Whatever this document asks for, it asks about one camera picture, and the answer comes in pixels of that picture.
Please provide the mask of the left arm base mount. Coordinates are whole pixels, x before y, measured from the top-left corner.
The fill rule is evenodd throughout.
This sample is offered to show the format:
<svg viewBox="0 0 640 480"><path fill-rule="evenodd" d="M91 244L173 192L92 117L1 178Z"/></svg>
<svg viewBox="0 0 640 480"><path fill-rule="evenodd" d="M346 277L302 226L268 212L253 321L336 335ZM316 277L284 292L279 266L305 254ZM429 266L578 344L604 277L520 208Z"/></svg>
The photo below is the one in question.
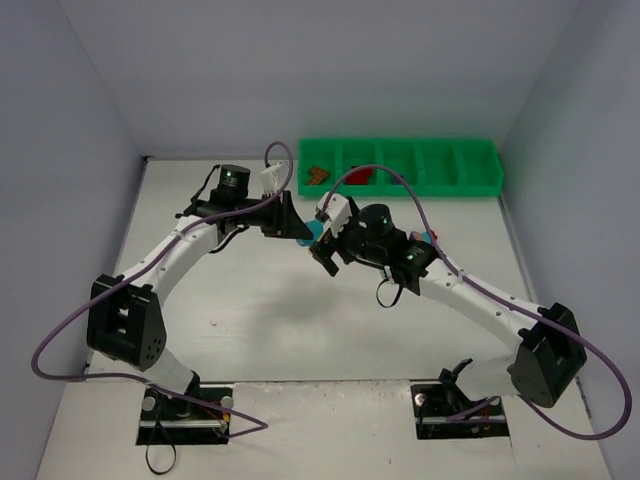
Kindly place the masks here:
<svg viewBox="0 0 640 480"><path fill-rule="evenodd" d="M136 444L163 446L227 445L230 417L147 388L144 392Z"/></svg>

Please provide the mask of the red lego brick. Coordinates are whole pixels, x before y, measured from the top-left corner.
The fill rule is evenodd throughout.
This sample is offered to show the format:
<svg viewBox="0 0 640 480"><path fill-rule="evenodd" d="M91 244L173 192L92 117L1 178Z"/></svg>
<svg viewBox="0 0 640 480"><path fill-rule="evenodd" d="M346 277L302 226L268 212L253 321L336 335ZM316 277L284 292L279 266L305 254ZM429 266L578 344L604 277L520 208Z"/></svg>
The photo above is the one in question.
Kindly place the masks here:
<svg viewBox="0 0 640 480"><path fill-rule="evenodd" d="M346 178L346 185L365 186L371 185L374 180L375 170L373 168L361 168L360 166L352 166L351 173Z"/></svg>

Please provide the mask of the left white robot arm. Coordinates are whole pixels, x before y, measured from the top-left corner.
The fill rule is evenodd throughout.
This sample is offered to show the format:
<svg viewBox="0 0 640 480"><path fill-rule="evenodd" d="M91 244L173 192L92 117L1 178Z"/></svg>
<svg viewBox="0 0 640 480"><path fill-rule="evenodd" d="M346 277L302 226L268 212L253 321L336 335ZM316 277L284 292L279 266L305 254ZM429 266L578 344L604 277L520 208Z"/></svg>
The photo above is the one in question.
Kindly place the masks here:
<svg viewBox="0 0 640 480"><path fill-rule="evenodd" d="M86 340L104 356L140 372L143 382L199 397L200 378L167 347L162 307L171 291L205 255L219 252L241 230L257 227L267 238L310 240L285 187L290 167L276 163L260 174L263 194L248 195L251 172L216 167L217 186L178 214L172 232L143 260L116 277L100 276L91 289Z"/></svg>

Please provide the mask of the teal rounded lego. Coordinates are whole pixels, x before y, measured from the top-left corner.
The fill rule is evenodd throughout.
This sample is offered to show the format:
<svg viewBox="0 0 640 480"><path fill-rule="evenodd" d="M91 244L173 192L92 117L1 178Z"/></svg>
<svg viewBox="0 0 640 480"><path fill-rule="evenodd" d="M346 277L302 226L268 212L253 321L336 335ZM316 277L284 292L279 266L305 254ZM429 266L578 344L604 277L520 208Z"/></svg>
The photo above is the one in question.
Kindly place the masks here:
<svg viewBox="0 0 640 480"><path fill-rule="evenodd" d="M324 226L323 223L317 219L307 221L305 226L309 230L311 237L307 239L298 239L297 244L301 247L310 247L321 237L324 232Z"/></svg>

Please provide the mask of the brown lego plate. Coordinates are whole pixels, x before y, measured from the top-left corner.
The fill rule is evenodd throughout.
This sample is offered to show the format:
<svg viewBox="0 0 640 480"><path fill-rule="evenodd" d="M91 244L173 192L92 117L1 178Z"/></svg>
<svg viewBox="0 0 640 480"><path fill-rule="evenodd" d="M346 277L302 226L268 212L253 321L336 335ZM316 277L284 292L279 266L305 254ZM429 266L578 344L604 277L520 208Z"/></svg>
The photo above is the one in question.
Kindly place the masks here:
<svg viewBox="0 0 640 480"><path fill-rule="evenodd" d="M306 181L306 184L309 186L321 185L325 183L330 177L330 172L319 166L312 166L309 169L308 174L309 178Z"/></svg>

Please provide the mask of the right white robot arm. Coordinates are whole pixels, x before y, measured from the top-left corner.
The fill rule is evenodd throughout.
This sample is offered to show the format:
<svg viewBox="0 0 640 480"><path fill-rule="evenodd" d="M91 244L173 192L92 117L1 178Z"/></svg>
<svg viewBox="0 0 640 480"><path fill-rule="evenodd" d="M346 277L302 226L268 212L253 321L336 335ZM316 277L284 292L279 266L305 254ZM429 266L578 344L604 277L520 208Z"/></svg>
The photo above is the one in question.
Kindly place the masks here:
<svg viewBox="0 0 640 480"><path fill-rule="evenodd" d="M352 198L338 196L315 219L323 232L310 253L329 275L338 272L335 256L377 269L384 281L452 309L506 347L490 359L467 358L441 370L438 381L454 406L519 395L551 408L585 364L584 347L563 333L578 331L567 307L506 299L502 291L452 271L425 235L396 228L386 205L358 208Z"/></svg>

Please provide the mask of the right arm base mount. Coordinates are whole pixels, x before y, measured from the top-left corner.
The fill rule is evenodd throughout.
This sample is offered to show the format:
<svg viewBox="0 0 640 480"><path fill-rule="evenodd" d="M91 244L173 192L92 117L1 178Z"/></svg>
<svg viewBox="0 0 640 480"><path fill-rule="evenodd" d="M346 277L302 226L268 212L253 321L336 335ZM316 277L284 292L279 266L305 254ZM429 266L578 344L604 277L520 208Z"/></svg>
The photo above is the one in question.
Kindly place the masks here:
<svg viewBox="0 0 640 480"><path fill-rule="evenodd" d="M410 386L418 440L479 440L507 438L509 427L502 401L470 400L456 376L443 370L435 381Z"/></svg>

